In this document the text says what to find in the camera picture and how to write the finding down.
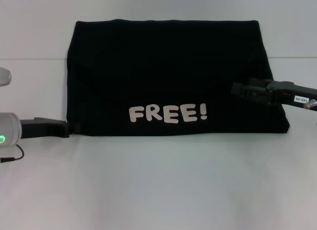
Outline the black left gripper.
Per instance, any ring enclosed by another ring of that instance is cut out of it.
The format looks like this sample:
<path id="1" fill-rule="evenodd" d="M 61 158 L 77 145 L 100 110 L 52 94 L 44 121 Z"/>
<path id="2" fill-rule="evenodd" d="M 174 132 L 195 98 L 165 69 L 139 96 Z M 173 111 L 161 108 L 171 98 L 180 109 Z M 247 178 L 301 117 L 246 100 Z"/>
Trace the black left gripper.
<path id="1" fill-rule="evenodd" d="M 40 137 L 68 138 L 72 134 L 80 134 L 79 123 L 65 122 L 49 118 L 36 117 L 21 120 L 21 139 Z"/>

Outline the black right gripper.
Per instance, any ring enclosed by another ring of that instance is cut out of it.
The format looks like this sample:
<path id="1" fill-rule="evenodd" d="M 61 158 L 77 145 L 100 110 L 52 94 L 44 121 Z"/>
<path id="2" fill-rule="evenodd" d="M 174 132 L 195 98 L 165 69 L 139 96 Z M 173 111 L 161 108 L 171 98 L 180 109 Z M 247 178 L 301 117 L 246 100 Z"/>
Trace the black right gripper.
<path id="1" fill-rule="evenodd" d="M 248 85 L 233 83 L 231 94 L 244 100 L 256 102 L 272 102 L 303 109 L 317 108 L 317 90 L 298 86 L 293 82 L 273 81 L 271 79 L 250 78 Z"/>

